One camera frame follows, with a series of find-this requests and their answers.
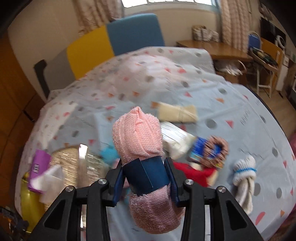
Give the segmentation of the grey yellow blue headboard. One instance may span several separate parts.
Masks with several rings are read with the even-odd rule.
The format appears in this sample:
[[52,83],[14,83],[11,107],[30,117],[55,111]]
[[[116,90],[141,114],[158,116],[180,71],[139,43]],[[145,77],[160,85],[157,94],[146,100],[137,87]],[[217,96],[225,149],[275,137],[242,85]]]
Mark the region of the grey yellow blue headboard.
[[144,47],[163,47],[165,41],[155,14],[115,20],[72,42],[44,69],[50,90],[62,89],[101,63]]

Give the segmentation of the wooden desk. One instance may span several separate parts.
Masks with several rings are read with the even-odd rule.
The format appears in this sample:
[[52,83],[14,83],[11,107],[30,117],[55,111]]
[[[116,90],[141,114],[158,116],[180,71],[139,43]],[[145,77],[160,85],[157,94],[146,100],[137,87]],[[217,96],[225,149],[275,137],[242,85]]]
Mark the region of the wooden desk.
[[247,53],[235,49],[221,42],[202,42],[195,40],[177,41],[178,47],[205,49],[213,60],[239,60],[241,62],[251,62],[253,58]]

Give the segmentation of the red knitted item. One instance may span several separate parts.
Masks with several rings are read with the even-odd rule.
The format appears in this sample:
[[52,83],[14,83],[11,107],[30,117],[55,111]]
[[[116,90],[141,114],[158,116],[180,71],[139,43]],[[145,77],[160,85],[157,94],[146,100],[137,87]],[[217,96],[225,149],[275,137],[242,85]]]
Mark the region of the red knitted item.
[[203,187],[212,187],[219,174],[215,168],[199,168],[198,170],[185,163],[174,162],[174,167],[177,170],[183,171],[187,179],[192,179]]

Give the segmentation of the pink towel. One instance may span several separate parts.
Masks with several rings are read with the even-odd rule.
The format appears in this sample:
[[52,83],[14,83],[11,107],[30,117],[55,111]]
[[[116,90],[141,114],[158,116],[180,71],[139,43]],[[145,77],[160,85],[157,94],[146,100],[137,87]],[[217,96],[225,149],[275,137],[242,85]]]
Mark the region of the pink towel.
[[156,235],[176,229],[183,209],[171,200],[159,120],[137,106],[114,123],[112,137],[131,189],[129,208],[135,224]]

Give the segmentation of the ornate gold tissue box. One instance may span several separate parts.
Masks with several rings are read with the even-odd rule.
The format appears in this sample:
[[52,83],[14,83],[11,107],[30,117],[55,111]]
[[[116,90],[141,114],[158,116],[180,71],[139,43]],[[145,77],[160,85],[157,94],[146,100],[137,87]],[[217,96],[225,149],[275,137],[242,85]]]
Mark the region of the ornate gold tissue box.
[[90,152],[86,145],[59,149],[52,153],[44,177],[45,192],[40,201],[48,209],[65,187],[89,186],[104,178],[109,169],[110,166],[100,156]]

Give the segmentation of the black television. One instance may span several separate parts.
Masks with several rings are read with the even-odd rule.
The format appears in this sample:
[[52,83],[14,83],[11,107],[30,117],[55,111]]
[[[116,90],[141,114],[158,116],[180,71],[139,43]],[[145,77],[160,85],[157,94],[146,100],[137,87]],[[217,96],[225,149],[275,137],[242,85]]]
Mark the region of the black television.
[[277,36],[281,36],[284,41],[286,40],[285,33],[264,18],[260,19],[260,35],[263,39],[266,39],[273,44],[275,43]]

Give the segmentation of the beige patterned curtain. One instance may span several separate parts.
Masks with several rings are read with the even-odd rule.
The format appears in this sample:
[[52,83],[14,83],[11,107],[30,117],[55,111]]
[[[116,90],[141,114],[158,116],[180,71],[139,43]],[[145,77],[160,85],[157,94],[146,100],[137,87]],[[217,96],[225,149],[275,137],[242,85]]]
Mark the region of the beige patterned curtain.
[[221,0],[222,42],[244,53],[248,52],[250,17],[247,1]]

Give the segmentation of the patterned plastic table cover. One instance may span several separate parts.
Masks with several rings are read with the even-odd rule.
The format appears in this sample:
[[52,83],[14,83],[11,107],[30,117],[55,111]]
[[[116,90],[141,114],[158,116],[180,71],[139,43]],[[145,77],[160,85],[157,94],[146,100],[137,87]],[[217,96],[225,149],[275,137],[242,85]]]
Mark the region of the patterned plastic table cover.
[[53,154],[85,144],[98,154],[112,143],[112,126],[139,107],[159,116],[165,108],[193,107],[197,120],[176,125],[199,138],[217,136],[229,145],[216,186],[233,191],[234,164],[255,159],[253,210],[249,218],[269,240],[295,206],[295,155],[282,127],[251,90],[214,71],[205,50],[146,47],[113,57],[78,80],[51,92],[25,144],[16,178],[21,182],[37,150]]

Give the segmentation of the yellow metal tin tray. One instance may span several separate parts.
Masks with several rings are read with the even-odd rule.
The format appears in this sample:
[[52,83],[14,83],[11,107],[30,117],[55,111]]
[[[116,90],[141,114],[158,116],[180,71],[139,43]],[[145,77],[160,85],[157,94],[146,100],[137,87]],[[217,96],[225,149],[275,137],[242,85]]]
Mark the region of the yellow metal tin tray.
[[21,216],[29,223],[27,233],[31,233],[45,213],[44,204],[40,202],[40,193],[28,189],[29,173],[26,172],[21,181]]

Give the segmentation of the window with grille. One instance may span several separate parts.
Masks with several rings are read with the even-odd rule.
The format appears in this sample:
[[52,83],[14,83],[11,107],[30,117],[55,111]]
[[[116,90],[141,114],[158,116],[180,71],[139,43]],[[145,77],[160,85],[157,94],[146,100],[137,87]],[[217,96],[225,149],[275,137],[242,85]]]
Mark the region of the window with grille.
[[215,0],[121,0],[121,2],[125,8],[151,4],[203,4],[217,6],[217,1]]

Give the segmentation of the packages on desk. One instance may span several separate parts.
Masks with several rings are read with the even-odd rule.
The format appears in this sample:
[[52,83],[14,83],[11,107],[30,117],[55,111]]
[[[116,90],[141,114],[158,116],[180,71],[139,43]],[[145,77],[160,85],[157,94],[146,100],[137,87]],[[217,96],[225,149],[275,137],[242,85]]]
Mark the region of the packages on desk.
[[192,27],[192,37],[195,41],[219,42],[219,33],[207,29],[205,26],[194,25]]

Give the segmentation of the beige folded cloth bundle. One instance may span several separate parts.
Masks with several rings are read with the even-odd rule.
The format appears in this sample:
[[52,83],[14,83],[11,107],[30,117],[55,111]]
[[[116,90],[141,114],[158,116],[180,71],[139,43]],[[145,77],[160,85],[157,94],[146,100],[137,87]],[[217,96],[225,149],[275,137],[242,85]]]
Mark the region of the beige folded cloth bundle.
[[172,123],[196,123],[198,116],[194,105],[180,106],[160,102],[158,119]]

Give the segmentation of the white basket under desk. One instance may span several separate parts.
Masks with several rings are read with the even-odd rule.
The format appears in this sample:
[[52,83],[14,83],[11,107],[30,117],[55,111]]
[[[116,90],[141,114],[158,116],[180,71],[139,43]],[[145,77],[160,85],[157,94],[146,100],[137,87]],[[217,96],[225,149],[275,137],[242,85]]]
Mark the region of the white basket under desk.
[[232,76],[240,76],[247,72],[247,68],[240,60],[217,60],[214,62],[215,70]]

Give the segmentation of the white knitted sock bundle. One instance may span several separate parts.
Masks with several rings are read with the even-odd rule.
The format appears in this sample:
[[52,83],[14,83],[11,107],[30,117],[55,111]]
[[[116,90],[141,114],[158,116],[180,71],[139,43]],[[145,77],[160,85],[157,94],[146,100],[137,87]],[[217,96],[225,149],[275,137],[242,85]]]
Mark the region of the white knitted sock bundle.
[[240,159],[234,164],[233,185],[237,188],[235,199],[245,211],[250,214],[253,211],[252,196],[254,195],[256,179],[256,161],[252,155]]

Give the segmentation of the wooden wardrobe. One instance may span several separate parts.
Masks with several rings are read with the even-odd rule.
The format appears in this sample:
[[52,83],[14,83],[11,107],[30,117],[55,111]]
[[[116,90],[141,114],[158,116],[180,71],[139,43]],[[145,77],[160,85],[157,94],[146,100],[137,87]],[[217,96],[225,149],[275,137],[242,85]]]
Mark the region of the wooden wardrobe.
[[1,35],[1,206],[13,207],[23,147],[44,101],[23,72],[7,32]]

